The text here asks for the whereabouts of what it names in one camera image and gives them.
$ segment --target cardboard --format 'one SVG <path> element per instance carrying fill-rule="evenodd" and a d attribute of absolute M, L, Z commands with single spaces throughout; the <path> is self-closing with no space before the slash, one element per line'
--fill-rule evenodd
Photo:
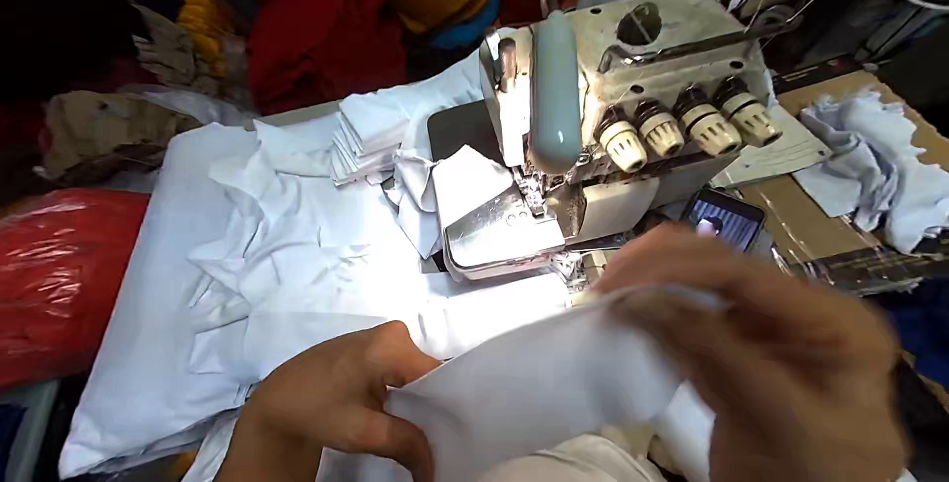
<path fill-rule="evenodd" d="M 865 71 L 795 88 L 777 99 L 796 116 L 822 94 L 839 100 L 862 88 L 878 91 L 884 103 L 905 104 L 890 87 Z M 905 107 L 905 115 L 917 127 L 913 145 L 926 148 L 919 160 L 949 170 L 949 139 L 909 106 Z M 865 295 L 949 274 L 949 232 L 920 245 L 917 252 L 925 255 L 906 256 L 872 234 L 854 228 L 846 217 L 827 217 L 789 175 L 743 185 L 739 191 L 745 201 L 765 210 L 765 226 L 774 236 L 778 252 L 787 267 L 801 275 Z"/>

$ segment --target brown fabric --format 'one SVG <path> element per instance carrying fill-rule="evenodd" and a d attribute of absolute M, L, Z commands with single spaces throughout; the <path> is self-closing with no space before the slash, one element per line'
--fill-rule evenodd
<path fill-rule="evenodd" d="M 198 126 L 194 117 L 133 94 L 59 94 L 46 110 L 52 138 L 43 157 L 46 177 L 71 186 L 125 169 L 156 169 L 172 136 Z"/>

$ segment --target red plastic bag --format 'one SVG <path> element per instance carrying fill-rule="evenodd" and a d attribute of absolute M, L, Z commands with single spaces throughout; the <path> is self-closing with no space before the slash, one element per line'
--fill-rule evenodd
<path fill-rule="evenodd" d="M 0 220 L 0 388 L 92 365 L 148 198 L 63 189 Z"/>

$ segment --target stack of white fabric pieces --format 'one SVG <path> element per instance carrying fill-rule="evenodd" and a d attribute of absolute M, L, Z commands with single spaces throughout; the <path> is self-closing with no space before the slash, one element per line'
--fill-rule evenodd
<path fill-rule="evenodd" d="M 862 90 L 842 102 L 824 96 L 801 112 L 801 122 L 833 155 L 794 178 L 828 217 L 855 212 L 872 231 L 884 218 L 884 240 L 903 254 L 949 227 L 949 173 L 918 159 L 916 125 L 900 103 L 883 104 Z"/>

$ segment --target finger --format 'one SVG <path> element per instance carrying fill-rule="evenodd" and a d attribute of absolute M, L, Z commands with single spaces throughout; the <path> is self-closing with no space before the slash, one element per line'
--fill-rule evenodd
<path fill-rule="evenodd" d="M 724 314 L 664 291 L 634 295 L 615 311 L 649 332 L 718 414 L 740 410 L 766 426 L 793 420 L 789 407 L 804 391 L 780 362 L 736 335 Z"/>
<path fill-rule="evenodd" d="M 402 387 L 414 382 L 435 368 L 441 362 L 419 350 L 412 341 L 405 323 L 392 320 L 375 328 L 379 332 L 376 361 L 380 364 L 383 380 L 387 386 Z"/>
<path fill-rule="evenodd" d="M 596 286 L 610 292 L 628 285 L 681 283 L 716 293 L 736 306 L 802 332 L 822 332 L 840 343 L 860 342 L 849 332 L 879 330 L 860 302 L 796 281 L 776 267 L 730 250 L 718 240 L 660 226 L 614 257 Z"/>
<path fill-rule="evenodd" d="M 358 452 L 397 461 L 409 470 L 415 482 L 433 482 L 432 448 L 419 427 L 383 412 L 366 410 L 363 417 L 367 430 Z"/>

